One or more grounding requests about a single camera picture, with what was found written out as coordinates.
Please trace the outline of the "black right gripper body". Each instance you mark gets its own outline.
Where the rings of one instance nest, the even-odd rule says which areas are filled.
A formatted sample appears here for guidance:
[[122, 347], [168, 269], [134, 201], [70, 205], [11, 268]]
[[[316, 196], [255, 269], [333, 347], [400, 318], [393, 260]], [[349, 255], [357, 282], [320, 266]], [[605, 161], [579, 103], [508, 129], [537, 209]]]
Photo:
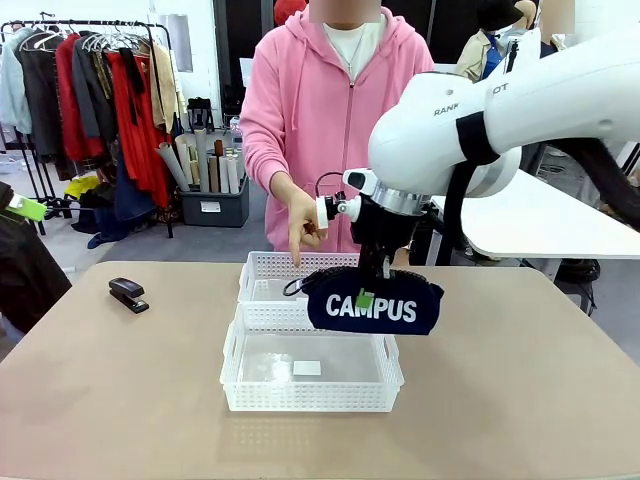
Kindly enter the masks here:
[[396, 251], [410, 243], [416, 225], [425, 217], [424, 212], [403, 215], [388, 211], [366, 195], [360, 194], [358, 199], [360, 210], [351, 222], [351, 236], [359, 246]]

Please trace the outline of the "person's right hand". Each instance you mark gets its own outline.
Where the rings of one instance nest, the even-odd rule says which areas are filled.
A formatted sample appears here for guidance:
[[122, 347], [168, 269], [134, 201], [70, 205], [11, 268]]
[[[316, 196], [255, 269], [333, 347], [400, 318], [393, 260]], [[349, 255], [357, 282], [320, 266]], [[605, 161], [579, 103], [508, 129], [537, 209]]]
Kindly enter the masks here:
[[326, 238], [326, 231], [317, 223], [316, 202], [299, 188], [288, 197], [289, 251], [296, 267], [301, 264], [303, 247], [317, 248]]

